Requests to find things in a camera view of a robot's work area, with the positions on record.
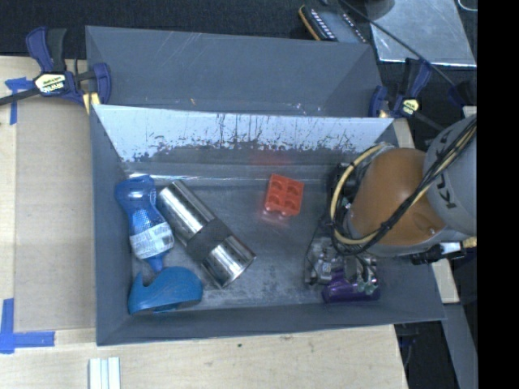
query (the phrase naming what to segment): clamp handle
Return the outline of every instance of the clamp handle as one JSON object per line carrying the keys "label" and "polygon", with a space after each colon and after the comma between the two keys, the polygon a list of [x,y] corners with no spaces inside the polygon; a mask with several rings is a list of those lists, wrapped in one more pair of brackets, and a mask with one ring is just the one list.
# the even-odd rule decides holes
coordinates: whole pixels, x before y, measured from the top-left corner
{"label": "clamp handle", "polygon": [[62,72],[66,70],[63,61],[63,39],[66,29],[48,29],[40,26],[25,37],[25,44],[31,58],[38,62],[41,72]]}

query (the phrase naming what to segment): black tape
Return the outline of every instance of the black tape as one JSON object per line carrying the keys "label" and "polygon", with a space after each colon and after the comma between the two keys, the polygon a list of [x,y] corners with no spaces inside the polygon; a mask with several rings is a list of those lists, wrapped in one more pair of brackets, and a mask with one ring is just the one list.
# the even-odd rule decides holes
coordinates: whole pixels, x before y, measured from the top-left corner
{"label": "black tape", "polygon": [[187,253],[194,260],[201,262],[211,250],[232,234],[230,229],[220,219],[210,220],[187,242]]}

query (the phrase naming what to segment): metal cylinder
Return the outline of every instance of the metal cylinder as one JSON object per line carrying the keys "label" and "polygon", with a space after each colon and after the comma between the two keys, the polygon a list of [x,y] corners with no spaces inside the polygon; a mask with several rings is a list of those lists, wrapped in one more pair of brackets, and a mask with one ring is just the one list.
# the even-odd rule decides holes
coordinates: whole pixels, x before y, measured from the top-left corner
{"label": "metal cylinder", "polygon": [[173,182],[157,196],[157,209],[184,245],[216,216],[181,181]]}
{"label": "metal cylinder", "polygon": [[[188,242],[217,218],[181,181],[173,182],[158,194],[157,209],[173,228],[175,237],[188,250]],[[232,233],[218,245],[210,246],[212,249],[209,248],[210,251],[202,257],[201,264],[222,288],[236,280],[256,257]]]}
{"label": "metal cylinder", "polygon": [[255,258],[254,252],[233,235],[212,249],[204,258],[202,266],[224,288],[236,280]]}

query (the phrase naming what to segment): purple object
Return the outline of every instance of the purple object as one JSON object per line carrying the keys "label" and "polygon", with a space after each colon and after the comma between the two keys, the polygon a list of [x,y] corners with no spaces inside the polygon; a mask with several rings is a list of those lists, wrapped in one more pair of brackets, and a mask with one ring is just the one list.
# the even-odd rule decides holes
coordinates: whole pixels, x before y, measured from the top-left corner
{"label": "purple object", "polygon": [[373,293],[366,293],[358,289],[358,283],[349,282],[344,277],[344,271],[336,271],[332,274],[332,280],[326,284],[321,295],[325,302],[342,301],[374,301],[380,298],[380,289],[377,287]]}

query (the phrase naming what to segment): blue spray bottle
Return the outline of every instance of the blue spray bottle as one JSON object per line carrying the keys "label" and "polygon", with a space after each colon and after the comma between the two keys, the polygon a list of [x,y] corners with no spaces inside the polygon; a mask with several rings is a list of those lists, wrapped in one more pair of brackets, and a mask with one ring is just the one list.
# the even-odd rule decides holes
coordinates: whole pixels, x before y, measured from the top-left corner
{"label": "blue spray bottle", "polygon": [[160,272],[162,258],[173,248],[174,236],[155,207],[155,182],[148,175],[129,178],[115,186],[115,198],[128,216],[135,256],[148,262],[154,272]]}

